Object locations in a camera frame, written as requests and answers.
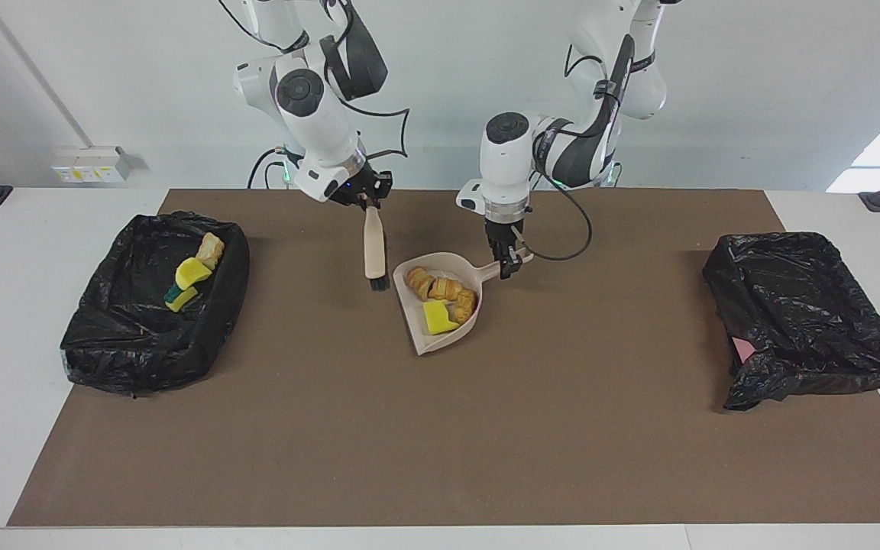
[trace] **trash bag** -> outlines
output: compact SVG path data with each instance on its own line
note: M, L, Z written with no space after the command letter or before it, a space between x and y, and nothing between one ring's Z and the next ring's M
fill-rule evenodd
M165 306L175 268L202 236L223 240L223 258L179 313ZM192 212L139 215L97 267L60 350L67 378L111 393L138 394L196 382L229 338L247 293L249 247L235 223Z
M824 236L726 235L703 273L733 349L724 408L880 389L880 317Z

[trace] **bin lined with black bag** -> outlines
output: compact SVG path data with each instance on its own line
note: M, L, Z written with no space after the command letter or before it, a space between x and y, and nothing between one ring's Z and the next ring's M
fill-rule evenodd
M223 240L222 260L174 313L165 291L207 232ZM63 336L67 378L130 396L196 382L233 332L248 275L247 237L237 224L192 212L136 216L98 265Z
M724 408L880 389L880 316L824 236L726 235L703 273L733 346Z

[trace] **white robotic arm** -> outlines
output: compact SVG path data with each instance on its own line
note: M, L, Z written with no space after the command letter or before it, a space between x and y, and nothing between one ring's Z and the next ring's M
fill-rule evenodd
M503 279L523 262L523 232L531 175L567 187L600 181L611 166L620 133L618 112L650 118L660 111L667 86L654 63L654 42L664 4L680 0L593 0L570 32L579 58L569 78L587 113L578 123L537 112L495 116L481 138L481 179L458 194L462 208L485 216L485 232Z
M382 291L388 288L387 262L374 210L389 194L392 176L370 166L345 102L380 91L388 69L351 0L318 1L341 34L313 44L293 0L244 0L244 30L280 55L242 63L234 87L277 123L286 167L301 191L318 202L366 210L366 276Z

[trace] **black joint cap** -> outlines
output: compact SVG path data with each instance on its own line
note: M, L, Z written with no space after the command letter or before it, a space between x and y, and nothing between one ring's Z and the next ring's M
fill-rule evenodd
M485 131L491 143L509 143L528 133L528 118L520 112L502 112L488 121Z
M314 115L325 94L321 76L311 69L291 70L277 85L277 103L298 118Z

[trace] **pink object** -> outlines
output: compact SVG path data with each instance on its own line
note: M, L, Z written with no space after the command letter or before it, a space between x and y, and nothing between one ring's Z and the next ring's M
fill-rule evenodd
M733 337L733 345L736 346L736 352L739 354L739 359L743 363L747 362L752 354L755 353L755 348L747 341L740 340L740 338Z

